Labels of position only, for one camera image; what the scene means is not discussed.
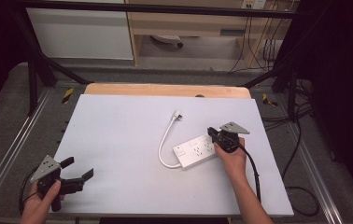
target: power strip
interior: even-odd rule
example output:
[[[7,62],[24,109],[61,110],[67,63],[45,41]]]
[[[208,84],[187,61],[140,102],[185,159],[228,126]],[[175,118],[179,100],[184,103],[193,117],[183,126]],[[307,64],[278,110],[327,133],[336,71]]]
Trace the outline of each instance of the power strip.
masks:
[[[173,150],[183,169],[215,155],[214,144],[209,135],[191,139],[186,143],[173,147]]]

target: wooden panel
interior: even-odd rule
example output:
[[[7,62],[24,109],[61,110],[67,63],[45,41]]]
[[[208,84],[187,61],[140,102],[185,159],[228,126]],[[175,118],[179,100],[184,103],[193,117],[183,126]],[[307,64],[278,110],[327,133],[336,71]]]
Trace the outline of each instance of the wooden panel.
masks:
[[[87,86],[85,94],[102,95],[158,95],[158,96],[189,96],[245,98],[250,99],[247,88],[224,86],[188,86],[158,84],[106,84],[92,83]]]

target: white cord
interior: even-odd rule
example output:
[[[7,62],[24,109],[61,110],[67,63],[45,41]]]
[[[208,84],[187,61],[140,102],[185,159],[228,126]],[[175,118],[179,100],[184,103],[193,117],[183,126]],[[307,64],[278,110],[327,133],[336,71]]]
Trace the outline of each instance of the white cord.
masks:
[[[167,168],[170,168],[170,169],[176,169],[176,168],[179,168],[181,167],[182,165],[180,163],[178,163],[177,165],[168,165],[166,164],[163,160],[162,160],[162,144],[164,143],[164,140],[165,140],[165,137],[167,136],[168,134],[168,131],[170,130],[171,126],[173,125],[174,121],[176,119],[182,119],[182,116],[180,115],[180,111],[179,110],[176,110],[176,112],[174,113],[173,117],[171,118],[171,122],[170,122],[170,125],[168,125],[168,128],[167,130],[165,131],[165,134],[164,136],[162,137],[162,141],[160,142],[160,146],[159,146],[159,160],[160,162]]]

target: floor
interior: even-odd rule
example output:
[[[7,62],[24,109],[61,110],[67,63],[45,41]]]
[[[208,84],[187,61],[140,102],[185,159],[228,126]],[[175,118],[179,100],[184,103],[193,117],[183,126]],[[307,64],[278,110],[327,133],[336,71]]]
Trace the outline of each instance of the floor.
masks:
[[[241,70],[230,73],[239,57],[236,41],[225,38],[183,37],[184,47],[159,43],[147,36],[144,38],[140,64],[137,66],[121,62],[86,62],[69,61],[67,66],[77,74],[96,82],[133,82],[133,83],[170,83],[196,85],[235,86],[246,83],[264,73],[263,69]],[[246,69],[244,61],[240,60],[235,69]],[[58,142],[62,140],[63,130],[73,113],[78,96],[84,92],[84,86],[72,82],[69,78],[56,74],[60,82],[55,88],[42,88],[49,97],[41,114],[28,136],[19,147],[8,170],[0,179],[0,223],[18,223],[17,193],[22,177],[44,158],[54,154]],[[251,94],[257,100],[261,116],[285,116],[281,103],[286,98],[286,92],[274,94],[271,91],[273,79],[262,82],[252,88]],[[61,104],[65,91],[74,88],[68,104]],[[269,101],[279,103],[279,106],[264,104],[263,94]],[[10,146],[18,135],[21,126],[27,120],[28,111],[27,69],[18,66],[10,72],[9,80],[0,94],[0,163],[8,154]],[[353,180],[342,163],[331,160],[330,151],[321,135],[314,117],[305,116],[301,119],[303,143],[328,187],[332,200],[340,213],[343,223],[353,223]],[[275,154],[275,160],[282,171],[296,145],[292,124],[283,124],[267,132],[269,142]],[[315,192],[313,180],[304,166],[301,154],[293,160],[285,183],[287,186],[300,186]],[[289,195],[294,206],[305,212],[313,212],[315,206],[311,198],[303,191],[292,190]],[[326,217],[326,211],[306,217],[296,213],[294,217],[275,218],[276,223],[331,223]],[[73,223],[73,217],[51,217],[49,223]],[[83,218],[81,223],[98,223],[95,218]],[[233,223],[242,223],[239,217]]]

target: white tabletop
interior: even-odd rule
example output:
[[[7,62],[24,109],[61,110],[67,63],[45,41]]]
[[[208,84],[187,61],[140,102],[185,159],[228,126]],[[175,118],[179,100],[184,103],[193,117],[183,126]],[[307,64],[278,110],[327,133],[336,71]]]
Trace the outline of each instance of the white tabletop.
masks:
[[[176,109],[176,121],[162,148],[162,158],[177,164],[172,147],[206,134],[208,127],[234,121],[250,131],[246,148],[256,163],[261,200],[271,217],[293,212],[254,100],[169,96],[81,95],[55,155],[75,157],[62,178],[94,177],[84,190],[67,195],[59,213],[98,216],[239,215],[221,160],[214,157],[186,170],[168,169],[157,151]],[[247,177],[255,181],[249,161]]]

